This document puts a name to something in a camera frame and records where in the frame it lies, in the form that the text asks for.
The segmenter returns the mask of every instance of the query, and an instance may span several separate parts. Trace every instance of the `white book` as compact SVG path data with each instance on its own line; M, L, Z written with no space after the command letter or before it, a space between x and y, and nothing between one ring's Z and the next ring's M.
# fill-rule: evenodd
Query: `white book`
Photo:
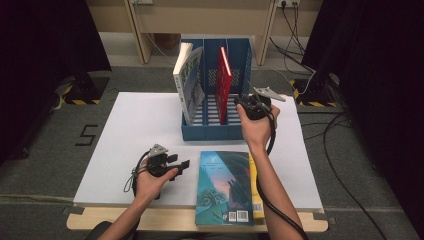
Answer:
M193 125L197 108L205 98L198 72L203 47L192 50L193 44L182 42L173 75L187 125Z

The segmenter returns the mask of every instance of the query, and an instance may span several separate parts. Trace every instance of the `controller cable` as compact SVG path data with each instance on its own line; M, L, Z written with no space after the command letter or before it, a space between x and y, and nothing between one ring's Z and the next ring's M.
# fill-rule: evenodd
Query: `controller cable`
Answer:
M269 155L271 153L272 147L274 146L274 141L275 141L275 137L276 137L276 129L275 129L275 118L274 115L272 114L272 112L270 110L266 110L263 107L262 102L259 100L259 96L258 94L256 94L256 99L259 102L259 106L262 108L262 110L264 111L264 113L266 113L266 117L269 120L269 124L271 127L271 139L270 142L268 144L267 147L267 154ZM291 219L289 216L287 216L286 214L284 214L283 212L281 212L278 208L276 208L269 200L268 198L265 196L265 193L262 191L261 188L261 184L259 183L259 177L256 175L256 188L258 190L259 196L262 198L262 201L269 207L269 209L271 209L275 214L277 214L280 218L282 218L283 220L285 220L288 224L290 224L301 236L304 240L308 240L308 236L306 235L305 231L303 230L302 227L300 227L295 221L293 221L293 219Z
M145 153L141 156L140 160L138 160L137 166L136 166L135 168L133 168L133 170L131 171L131 177L130 177L130 178L127 180L127 182L125 183L125 186L124 186L124 192L129 192L129 191L131 190L131 186L133 186L133 191L134 191L134 196L135 196L136 189L134 189L134 184L136 184L137 176L138 176L140 173L142 173L142 172L146 171L146 169L139 171L139 170L140 170L140 168L141 168L141 161L143 161L143 159L144 159L144 158L145 158L145 157L149 154L149 152L150 152L150 150L149 150L149 151L147 151L147 152L145 152Z

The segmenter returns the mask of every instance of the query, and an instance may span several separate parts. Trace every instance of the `black cable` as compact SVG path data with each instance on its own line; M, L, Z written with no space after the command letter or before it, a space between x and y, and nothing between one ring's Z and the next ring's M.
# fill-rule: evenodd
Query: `black cable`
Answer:
M324 145L324 152L325 152L325 157L327 158L328 164L330 165L331 170L334 173L334 176L337 178L337 180L339 181L339 183L342 185L342 187L344 188L344 190L347 192L347 194L353 199L353 201L355 201L355 203L361 208L361 210L364 212L364 214L368 217L368 219L370 219L370 221L372 222L372 224L374 225L374 227L377 229L377 231L380 233L381 237L383 239L387 239L387 237L384 235L383 231L380 229L380 227L378 226L378 224L375 222L375 220L371 217L371 215L368 213L368 211L364 208L364 206L362 206L362 204L353 196L353 194L349 191L349 189L346 187L346 185L344 184L344 182L342 181L342 179L340 178L340 176L337 174L333 163L330 160L330 156L328 154L328 150L327 150L327 145L326 145L326 137L327 137L327 132L328 130L331 128L331 125L333 124L334 121L336 121L337 118L339 118L340 116L342 116L344 114L340 113L337 116L335 116L331 122L327 125L327 127L324 130L324 136L323 136L323 145Z
M295 29L295 33L296 33L296 39L299 43L299 50L300 52L303 54L305 52L305 49L302 46L302 43L299 41L299 33L297 32L297 21L299 19L299 5L297 4L297 2L293 3L294 4L294 29Z
M299 62L297 59L295 59L294 57L290 56L289 53L293 53L288 51L287 49L283 49L281 47L279 47L277 44L275 44L275 42L272 40L272 38L269 38L271 40L271 43L277 48L278 52L280 52L281 54L283 54L285 57L288 57L290 60L292 60L293 62L295 62L296 64L298 64L299 66L303 67L304 69L306 69L308 72L313 73L314 71L309 68L308 66L303 65L301 62ZM305 73L299 73L299 72L293 72L291 71L286 64L286 60L284 59L284 66L286 67L287 71L294 73L294 74L299 74L299 75L307 75L307 76L311 76L311 74L305 74Z
M340 124L341 122L345 122L345 121L349 121L348 119L345 119L345 120L341 120L341 121L339 121L339 122L337 122L337 123L335 123L334 125L337 125L337 126L339 126L339 127L345 127L345 128L352 128L351 126L346 126L346 125L343 125L343 124ZM302 125L300 125L301 127L306 127L306 126L312 126L312 125L328 125L328 123L306 123L306 124L302 124Z
M272 147L274 145L274 140L276 137L276 131L275 131L275 118L274 115L272 114L272 112L269 110L267 111L264 107L263 107L263 103L261 102L261 100L259 99L259 95L258 93L256 93L256 98L257 101L259 103L259 106L262 108L262 111L264 111L266 113L266 117L269 120L269 124L270 124L270 128L271 128L271 140L270 143L268 144L268 148L267 148L267 154L269 155L271 153ZM280 218L282 218L283 220L285 220L288 224L290 224L301 236L304 240L308 240L308 236L306 235L305 231L303 230L302 227L300 227L295 221L293 221L293 219L291 219L290 217L288 217L286 214L284 214L283 212L281 212L278 208L276 208L269 200L268 198L265 196L265 194L262 191L261 185L259 183L259 177L258 175L256 175L256 189L258 190L259 196L261 197L262 201L269 207L269 209L271 209L275 214L277 214Z
M340 114L342 112L297 112L297 114Z
M278 208L276 208L272 203L268 200L268 198L265 196L264 192L262 191L261 184L259 183L259 178L256 176L256 188L258 190L259 196L262 198L262 201L271 209L275 214L277 214L279 217L284 219L288 224L290 224L301 236L304 240L308 240L308 235L306 235L305 231L302 227L300 227L293 219L291 219L289 216L281 212Z
M277 44L275 44L274 40L269 37L269 40L271 40L272 44L274 45L275 48L277 48L277 50L281 53L281 51L285 52L285 53L290 53L290 54L295 54L295 55L299 55L299 56L303 56L301 53L297 53L297 52L292 52L292 51L288 51L283 49L282 47L278 46Z
M141 158L137 162L137 166L135 168L133 168L133 170L131 171L131 177L128 178L127 182L125 183L124 192L129 192L131 190L131 186L132 186L132 183L134 181L134 177L138 176L138 174L144 172L144 171L138 172L138 170L140 169L141 161L143 161L143 159L147 156L147 154L149 154L149 152L150 152L150 150L145 152L141 156Z
M341 120L341 121L339 121L339 122L337 122L337 123L333 124L330 128L335 127L335 126L341 126L341 127L346 127L346 128L352 128L352 127L349 127L349 126L344 126L344 125L340 125L340 124L339 124L339 123L344 122L344 121L347 121L347 119L345 119L345 120ZM316 134L316 135L314 135L314 136L304 138L304 139L303 139L303 141L306 141L306 140L310 140L310 139L312 139L312 138L319 137L319 136L323 135L324 133L325 133L325 132L322 132L322 133L318 133L318 134Z
M282 8L281 8L281 10L283 11L284 19L286 20L287 25L289 26L290 32L292 33L290 40L294 38L293 42L294 42L294 43L295 43L295 44L296 44L299 48L301 48L301 44L300 44L299 38L297 37L297 35L295 34L295 31L294 31L294 30L293 30L293 28L291 27L291 24L290 24L290 22L289 22L289 19L287 18L286 13L284 12L284 9L285 9L285 7L282 7Z

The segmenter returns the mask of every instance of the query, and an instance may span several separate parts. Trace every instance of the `book cover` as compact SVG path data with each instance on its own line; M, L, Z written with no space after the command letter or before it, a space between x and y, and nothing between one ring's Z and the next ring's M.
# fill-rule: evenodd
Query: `book cover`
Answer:
M256 171L255 161L253 160L252 154L249 154L249 164L250 164L250 179L252 186L252 204L253 204L253 218L255 220L264 219L264 205L262 198L259 196L258 189L256 188L256 177L258 172Z
M201 152L195 223L253 225L249 153Z
M218 117L221 125L225 124L228 95L233 75L231 74L230 62L224 47L220 48L218 67L216 72L215 101L218 109Z
M180 53L173 71L175 86L187 125L193 125L197 108L205 98L198 79L203 47L194 50L192 48L191 43L181 43Z

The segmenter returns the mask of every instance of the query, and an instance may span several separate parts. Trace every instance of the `wrist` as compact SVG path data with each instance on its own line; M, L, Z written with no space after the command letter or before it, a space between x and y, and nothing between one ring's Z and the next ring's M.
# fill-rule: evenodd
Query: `wrist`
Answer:
M254 159L260 159L264 156L268 156L265 146L263 145L249 145L249 151Z
M149 200L148 198L143 197L135 197L131 205L136 209L140 211L144 211L144 209L149 206L149 204L152 202L152 200Z

